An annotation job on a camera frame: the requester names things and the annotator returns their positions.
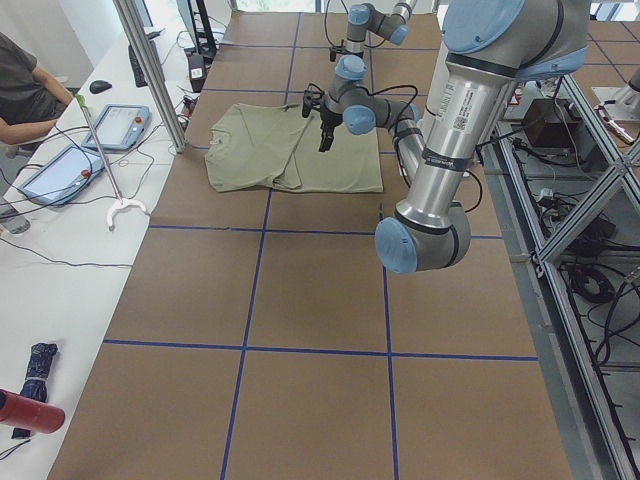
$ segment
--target keyboard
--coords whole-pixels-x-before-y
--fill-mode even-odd
[[[160,64],[160,70],[162,71],[162,62],[160,61],[160,56],[158,55],[158,49],[156,47],[155,42],[149,42],[151,44],[151,51],[153,52],[153,56],[156,57],[158,63]],[[146,87],[147,81],[144,78],[144,72],[142,71],[142,66],[138,61],[138,57],[133,51],[133,47],[129,45],[129,63],[131,64],[131,71],[133,72],[133,79],[136,82],[136,87]]]

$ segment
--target blue joint cap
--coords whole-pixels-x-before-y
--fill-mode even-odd
[[[395,273],[414,273],[418,254],[411,235],[399,220],[389,217],[376,227],[376,251],[382,264]]]
[[[354,5],[349,9],[349,23],[352,25],[365,25],[369,23],[369,8],[365,5]]]
[[[407,38],[407,35],[409,35],[409,27],[406,25],[400,25],[396,28],[396,31],[391,34],[389,41],[394,45],[402,45],[402,42]]]
[[[364,135],[376,128],[376,116],[369,107],[351,105],[342,112],[342,121],[354,135]]]
[[[345,80],[359,81],[364,78],[367,67],[360,57],[345,55],[336,65],[336,75]]]

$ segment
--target wall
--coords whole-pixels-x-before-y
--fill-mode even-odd
[[[59,3],[95,67],[122,32],[112,0],[49,0]]]
[[[0,31],[35,55],[43,68],[69,77],[68,86],[82,85],[93,70],[57,0],[2,0]]]

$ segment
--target floor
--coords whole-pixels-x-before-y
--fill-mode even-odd
[[[338,41],[344,15],[328,24]],[[373,247],[406,195],[384,132],[381,194],[209,186],[229,106],[330,84],[322,25],[234,14],[51,480],[572,478],[488,195],[464,261],[399,276]],[[366,83],[413,83],[422,107],[439,30],[411,27]]]

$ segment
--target person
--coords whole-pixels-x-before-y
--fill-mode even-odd
[[[0,33],[0,141],[28,143],[49,133],[73,95],[36,58]]]

